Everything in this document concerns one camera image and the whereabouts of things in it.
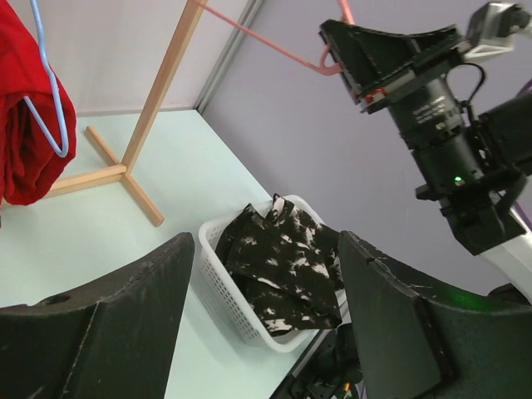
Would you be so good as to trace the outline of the red trousers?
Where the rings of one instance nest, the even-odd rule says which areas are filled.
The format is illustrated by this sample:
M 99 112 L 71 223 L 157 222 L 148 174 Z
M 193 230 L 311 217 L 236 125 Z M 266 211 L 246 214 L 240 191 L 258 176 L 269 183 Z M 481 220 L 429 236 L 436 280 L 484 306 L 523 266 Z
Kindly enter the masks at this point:
M 38 46 L 11 5 L 1 2 L 1 198 L 29 205 L 43 198 L 76 156 L 76 112 L 59 93 L 69 151 L 58 156 L 24 101 L 28 96 L 55 142 L 61 132 Z

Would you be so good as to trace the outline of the black white patterned trousers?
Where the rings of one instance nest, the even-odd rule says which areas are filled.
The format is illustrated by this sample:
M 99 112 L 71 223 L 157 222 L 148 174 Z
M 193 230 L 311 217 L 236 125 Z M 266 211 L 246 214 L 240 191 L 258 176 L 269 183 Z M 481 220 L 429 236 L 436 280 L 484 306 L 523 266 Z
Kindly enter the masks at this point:
M 267 332 L 279 337 L 341 324 L 338 240 L 336 230 L 275 195 L 267 214 L 247 204 L 215 253 Z

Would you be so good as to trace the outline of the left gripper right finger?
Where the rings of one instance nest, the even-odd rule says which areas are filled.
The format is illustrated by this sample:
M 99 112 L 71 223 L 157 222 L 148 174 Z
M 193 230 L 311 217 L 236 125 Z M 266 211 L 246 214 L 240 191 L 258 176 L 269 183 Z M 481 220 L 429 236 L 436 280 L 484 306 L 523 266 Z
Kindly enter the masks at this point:
M 344 231 L 339 256 L 370 398 L 528 398 L 531 306 L 444 283 Z

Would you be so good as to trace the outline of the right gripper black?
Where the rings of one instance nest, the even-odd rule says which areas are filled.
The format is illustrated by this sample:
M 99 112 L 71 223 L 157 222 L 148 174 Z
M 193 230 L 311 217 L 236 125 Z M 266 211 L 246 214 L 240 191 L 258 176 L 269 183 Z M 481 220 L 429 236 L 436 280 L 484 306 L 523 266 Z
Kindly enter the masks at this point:
M 468 49 L 454 25 L 398 34 L 329 19 L 319 34 L 354 101 L 369 114 L 441 77 Z

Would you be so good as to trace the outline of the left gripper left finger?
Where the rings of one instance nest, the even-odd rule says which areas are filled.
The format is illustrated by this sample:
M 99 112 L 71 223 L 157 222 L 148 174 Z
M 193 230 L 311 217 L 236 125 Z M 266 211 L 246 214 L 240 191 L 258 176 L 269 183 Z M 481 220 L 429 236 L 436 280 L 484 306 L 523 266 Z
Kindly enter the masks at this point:
M 190 233 L 32 306 L 1 311 L 4 398 L 162 398 L 195 256 Z

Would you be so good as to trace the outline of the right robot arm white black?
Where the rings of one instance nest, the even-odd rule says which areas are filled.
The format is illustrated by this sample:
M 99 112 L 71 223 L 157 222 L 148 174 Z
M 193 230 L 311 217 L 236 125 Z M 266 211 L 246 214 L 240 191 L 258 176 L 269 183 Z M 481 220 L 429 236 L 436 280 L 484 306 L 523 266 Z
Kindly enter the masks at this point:
M 470 44 L 455 26 L 399 34 L 327 20 L 320 36 L 353 100 L 387 110 L 456 240 L 531 295 L 531 231 L 514 205 L 531 174 L 531 96 L 481 115 L 453 94 L 449 73 Z

